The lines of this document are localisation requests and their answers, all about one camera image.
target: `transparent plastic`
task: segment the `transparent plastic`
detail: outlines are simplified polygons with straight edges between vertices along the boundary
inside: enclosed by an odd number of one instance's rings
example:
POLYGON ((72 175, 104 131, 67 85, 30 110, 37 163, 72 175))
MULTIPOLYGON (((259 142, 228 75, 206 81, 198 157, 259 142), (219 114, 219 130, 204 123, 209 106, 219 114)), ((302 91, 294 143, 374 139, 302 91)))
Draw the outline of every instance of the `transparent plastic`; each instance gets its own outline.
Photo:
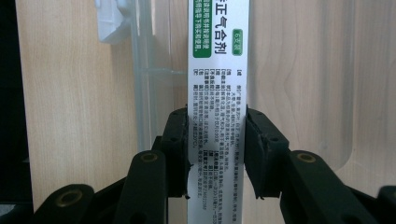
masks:
MULTIPOLYGON (((187 103, 188 1, 112 1, 131 24, 138 149, 148 150, 169 113, 187 103)), ((335 170, 352 152, 353 12, 347 1, 250 1, 248 105, 291 149, 318 153, 335 170)))
MULTIPOLYGON (((139 150, 163 134, 169 114, 187 103, 187 21, 173 22, 169 0, 132 1, 134 94, 139 150), (174 27, 183 34, 173 37, 174 27)), ((187 19, 187 1, 184 13, 187 19)))

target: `wooden panel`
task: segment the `wooden panel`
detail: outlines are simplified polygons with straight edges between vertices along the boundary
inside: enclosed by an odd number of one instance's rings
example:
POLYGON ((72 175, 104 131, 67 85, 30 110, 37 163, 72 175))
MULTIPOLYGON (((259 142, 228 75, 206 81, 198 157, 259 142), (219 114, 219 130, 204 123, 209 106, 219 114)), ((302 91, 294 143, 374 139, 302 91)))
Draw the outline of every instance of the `wooden panel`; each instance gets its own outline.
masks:
POLYGON ((92 1, 17 1, 33 194, 126 176, 135 154, 131 40, 98 42, 92 1))
MULTIPOLYGON (((187 1, 170 2, 172 68, 185 70, 187 1)), ((134 154, 130 41, 99 44, 91 2, 17 3, 35 204, 67 183, 99 189, 134 154)), ((395 1, 251 5, 249 106, 348 185, 396 185, 395 1)), ((182 107, 186 88, 174 93, 182 107)), ((256 201, 245 184, 244 223, 282 223, 278 200, 256 201)), ((170 202, 170 223, 185 223, 185 201, 170 202)))

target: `black plastic part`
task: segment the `black plastic part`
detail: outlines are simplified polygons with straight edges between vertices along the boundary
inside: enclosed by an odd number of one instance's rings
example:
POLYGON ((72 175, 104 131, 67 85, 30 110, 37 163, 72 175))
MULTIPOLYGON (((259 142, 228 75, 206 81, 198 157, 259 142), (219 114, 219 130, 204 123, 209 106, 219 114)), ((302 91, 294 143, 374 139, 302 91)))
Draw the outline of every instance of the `black plastic part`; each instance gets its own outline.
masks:
POLYGON ((279 197, 289 141, 262 112, 248 109, 245 167, 256 198, 279 197))
POLYGON ((292 151, 287 157, 285 178, 287 186, 282 192, 280 207, 286 223, 377 223, 326 162, 314 153, 292 151))
POLYGON ((396 186, 382 187, 377 197, 381 223, 396 222, 396 186))
POLYGON ((126 177, 114 224, 167 222, 165 156, 159 150, 134 156, 126 177))
POLYGON ((86 218, 93 199, 93 189, 87 185, 69 185, 53 192, 35 212, 30 223, 75 224, 91 223, 86 218))
POLYGON ((187 179, 191 167, 187 149, 188 132, 187 108, 172 112, 161 140, 161 151, 166 157, 169 197, 181 197, 187 194, 187 179))
POLYGON ((95 193, 88 219, 92 224, 108 224, 114 219, 125 178, 95 193))

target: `screw hole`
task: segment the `screw hole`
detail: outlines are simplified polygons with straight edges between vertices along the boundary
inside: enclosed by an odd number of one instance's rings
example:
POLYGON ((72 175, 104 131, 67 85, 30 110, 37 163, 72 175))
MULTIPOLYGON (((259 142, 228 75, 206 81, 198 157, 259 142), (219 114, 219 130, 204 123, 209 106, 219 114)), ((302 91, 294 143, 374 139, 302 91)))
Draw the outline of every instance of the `screw hole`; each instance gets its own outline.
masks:
POLYGON ((82 191, 80 189, 70 189, 61 194, 55 201, 58 207, 67 207, 77 203, 82 198, 82 191))
POLYGON ((129 219, 129 223, 131 224, 145 224, 147 221, 147 216, 144 213, 136 212, 129 219))

